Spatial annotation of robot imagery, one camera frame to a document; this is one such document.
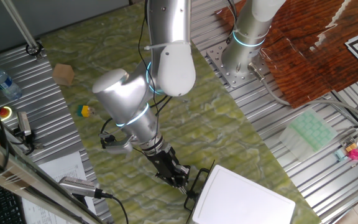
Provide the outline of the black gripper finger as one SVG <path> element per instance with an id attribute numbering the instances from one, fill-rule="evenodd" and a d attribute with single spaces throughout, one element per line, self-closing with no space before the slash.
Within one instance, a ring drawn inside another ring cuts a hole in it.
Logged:
<path id="1" fill-rule="evenodd" d="M 173 188 L 178 189 L 182 194 L 186 194 L 185 187 L 187 186 L 187 176 L 186 175 L 174 175 L 173 177 L 164 177 L 161 173 L 156 173 L 155 175 L 159 179 L 166 182 Z"/>
<path id="2" fill-rule="evenodd" d="M 175 166 L 174 179 L 177 187 L 187 186 L 189 173 L 190 173 L 190 166 L 183 166 L 181 164 L 177 164 Z"/>

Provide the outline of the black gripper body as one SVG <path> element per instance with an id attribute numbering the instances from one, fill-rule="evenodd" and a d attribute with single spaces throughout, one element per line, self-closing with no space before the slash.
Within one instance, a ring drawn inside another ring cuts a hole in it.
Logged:
<path id="1" fill-rule="evenodd" d="M 163 143 L 160 148 L 146 151 L 148 160 L 164 177 L 173 177 L 175 166 L 179 164 L 175 156 L 175 150 L 169 143 Z"/>

